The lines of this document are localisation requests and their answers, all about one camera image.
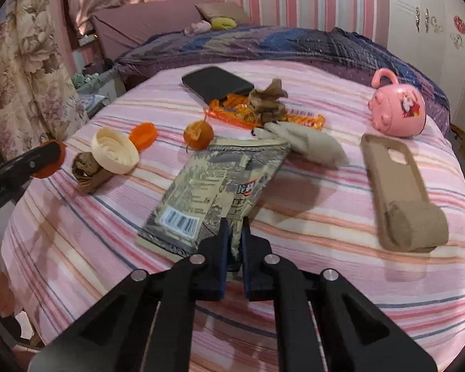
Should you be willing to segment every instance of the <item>pink striped bedsheet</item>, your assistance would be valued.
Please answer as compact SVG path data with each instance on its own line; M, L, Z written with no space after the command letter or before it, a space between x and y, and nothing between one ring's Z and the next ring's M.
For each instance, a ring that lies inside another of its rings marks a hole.
M445 212L450 241L430 255L384 251L360 138L375 132L366 103L373 90L300 63L219 64L266 87L274 77L289 92L286 105L322 114L325 131L343 145L350 164L329 170L289 155L251 214L252 230L299 268L339 270L445 369L465 345L465 180L450 143L427 119L406 140L431 201ZM203 118L199 99L180 82L199 66L162 71L102 110L67 141L62 169L34 180L19 201L2 254L11 284L48 343L93 303L140 267L166 270L171 261L135 243L138 228L192 152L182 132ZM81 195L73 157L90 149L99 127L128 133L143 121L159 130L130 175L116 176L93 195ZM246 130L210 119L216 135L248 139ZM199 303L190 370L275 371L276 330L271 303L248 303L228 285L221 303Z

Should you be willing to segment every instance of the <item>floral curtain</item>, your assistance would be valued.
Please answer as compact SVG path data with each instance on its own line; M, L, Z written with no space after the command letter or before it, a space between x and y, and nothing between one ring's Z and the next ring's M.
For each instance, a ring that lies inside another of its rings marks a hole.
M6 160L88 121L54 40L48 0L7 0L0 11L0 150Z

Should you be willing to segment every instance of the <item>metal screw head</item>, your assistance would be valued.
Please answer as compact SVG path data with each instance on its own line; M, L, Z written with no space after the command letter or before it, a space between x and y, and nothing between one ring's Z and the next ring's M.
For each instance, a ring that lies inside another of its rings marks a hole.
M336 281L339 278L339 273L336 270L333 270L332 268L328 268L325 270L322 275L326 280L329 281Z
M191 264L203 264L205 263L205 256L204 255L192 255L189 258Z
M145 270L134 270L131 273L131 278L133 281L143 281L147 276L147 272Z
M264 261L267 264L277 264L281 261L281 258L278 255L270 254L264 257Z

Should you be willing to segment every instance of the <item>purple blanket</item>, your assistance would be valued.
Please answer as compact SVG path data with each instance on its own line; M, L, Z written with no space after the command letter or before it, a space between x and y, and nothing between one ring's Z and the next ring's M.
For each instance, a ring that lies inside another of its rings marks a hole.
M401 83L420 90L427 114L443 135L449 130L449 102L437 85L370 39L339 28L248 26L192 37L166 33L123 54L115 66L122 75L150 78L163 69L194 64L275 59L302 62L367 86L376 70L389 68Z

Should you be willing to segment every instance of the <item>crumpled brown paper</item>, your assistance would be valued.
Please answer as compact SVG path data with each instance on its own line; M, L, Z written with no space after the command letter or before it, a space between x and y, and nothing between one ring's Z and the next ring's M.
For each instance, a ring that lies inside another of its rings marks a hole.
M286 115L286 107L278 99L287 97L288 93L283 90L282 81L274 78L263 91L258 89L251 91L248 99L249 105L257 114L257 121L263 125L281 120Z
M91 152L81 152L76 155L72 162L72 174L78 181L78 189L81 193L91 193L115 175L102 168Z

